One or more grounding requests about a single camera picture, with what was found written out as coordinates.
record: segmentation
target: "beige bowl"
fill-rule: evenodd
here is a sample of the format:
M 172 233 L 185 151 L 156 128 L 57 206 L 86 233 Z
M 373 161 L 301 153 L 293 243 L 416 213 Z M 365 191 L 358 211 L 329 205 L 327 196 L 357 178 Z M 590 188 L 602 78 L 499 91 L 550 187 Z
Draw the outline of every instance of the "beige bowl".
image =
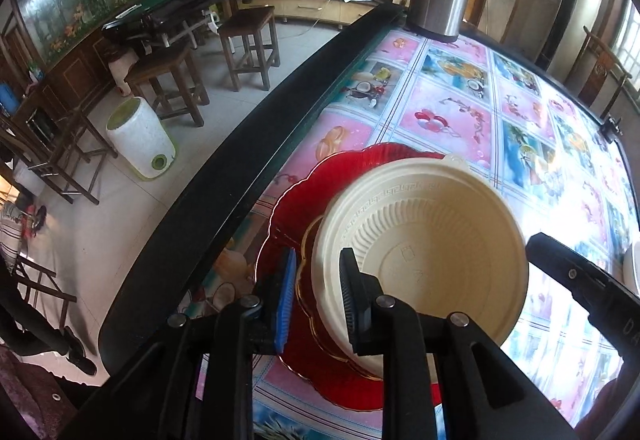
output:
M 338 258 L 352 247 L 360 270 L 418 312 L 471 316 L 502 344 L 522 311 L 529 263 L 524 239 L 494 188 L 460 161 L 381 165 L 336 198 L 318 232 L 311 277 L 318 311 L 340 349 L 382 378 L 382 356 L 353 354 Z

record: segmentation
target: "screw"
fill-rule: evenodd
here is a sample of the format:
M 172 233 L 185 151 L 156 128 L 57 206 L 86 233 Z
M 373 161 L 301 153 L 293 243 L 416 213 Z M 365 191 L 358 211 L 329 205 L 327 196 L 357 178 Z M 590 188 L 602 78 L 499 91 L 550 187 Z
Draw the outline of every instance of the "screw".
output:
M 172 314 L 166 320 L 166 323 L 171 328 L 180 328 L 181 326 L 184 326 L 184 324 L 187 322 L 187 319 L 188 317 L 185 314 Z
M 459 326 L 460 328 L 464 328 L 465 326 L 467 326 L 469 324 L 468 315 L 466 315 L 465 313 L 462 313 L 462 312 L 453 312 L 453 314 L 450 315 L 449 320 L 455 326 Z
M 245 308 L 253 308 L 260 305 L 260 298 L 254 294 L 243 295 L 240 298 L 240 305 L 244 306 Z
M 379 295 L 376 298 L 376 305 L 378 305 L 380 308 L 393 308 L 395 304 L 396 300 L 386 294 Z

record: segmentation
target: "white tile floor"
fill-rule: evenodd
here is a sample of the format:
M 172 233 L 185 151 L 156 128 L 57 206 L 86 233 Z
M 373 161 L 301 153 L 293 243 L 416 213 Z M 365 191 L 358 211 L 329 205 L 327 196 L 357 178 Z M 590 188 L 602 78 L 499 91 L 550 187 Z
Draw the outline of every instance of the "white tile floor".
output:
M 282 64 L 270 70 L 271 91 L 338 32 L 322 24 L 308 30 L 310 27 L 311 24 L 305 23 L 278 23 Z M 94 187 L 94 194 L 100 200 L 98 206 L 84 197 L 76 197 L 71 205 L 48 188 L 39 197 L 38 202 L 47 206 L 47 222 L 31 240 L 29 255 L 56 271 L 62 290 L 78 296 L 78 303 L 70 306 L 67 322 L 84 341 L 88 356 L 98 366 L 98 374 L 85 376 L 53 353 L 27 357 L 27 362 L 35 362 L 56 375 L 79 382 L 101 384 L 107 379 L 97 356 L 98 332 L 131 265 L 191 178 L 231 131 L 269 94 L 262 90 L 259 74 L 242 74 L 241 91 L 231 90 L 217 38 L 209 38 L 206 46 L 194 51 L 194 56 L 210 98 L 208 106 L 200 107 L 205 125 L 196 128 L 188 115 L 165 121 L 166 130 L 177 144 L 178 154 L 164 175 L 153 181 L 143 181 L 122 156 L 110 157 Z M 167 85 L 171 85 L 170 78 L 168 81 Z M 104 130 L 109 115 L 122 101 L 123 98 L 113 91 L 92 111 L 90 119 L 98 130 Z M 95 160 L 79 171 L 79 178 L 90 179 L 93 167 Z M 57 300 L 48 296 L 41 296 L 38 303 L 38 309 L 53 324 L 60 315 L 59 307 Z

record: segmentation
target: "window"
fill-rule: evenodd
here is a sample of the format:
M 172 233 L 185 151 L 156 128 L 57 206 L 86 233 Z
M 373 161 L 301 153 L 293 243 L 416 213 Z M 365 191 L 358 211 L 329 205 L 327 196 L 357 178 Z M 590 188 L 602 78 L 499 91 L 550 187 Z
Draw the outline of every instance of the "window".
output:
M 613 52 L 622 66 L 633 76 L 634 88 L 640 87 L 640 13 L 631 0 L 627 1 L 620 32 Z

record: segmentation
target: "patterned tablecloth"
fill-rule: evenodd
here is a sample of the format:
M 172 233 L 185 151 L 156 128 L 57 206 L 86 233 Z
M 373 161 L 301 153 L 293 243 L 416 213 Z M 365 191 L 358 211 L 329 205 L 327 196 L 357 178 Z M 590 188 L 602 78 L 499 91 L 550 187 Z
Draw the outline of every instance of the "patterned tablecloth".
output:
M 525 239 L 543 231 L 620 279 L 638 218 L 620 151 L 596 130 L 556 88 L 474 40 L 442 44 L 391 30 L 338 86 L 181 308 L 205 315 L 250 290 L 246 276 L 278 197 L 324 157 L 385 141 L 464 157 L 505 198 Z M 622 364 L 569 291 L 532 265 L 524 309 L 502 349 L 572 425 Z M 279 359 L 258 357 L 254 421 L 266 438 L 373 439 L 382 412 L 334 406 Z

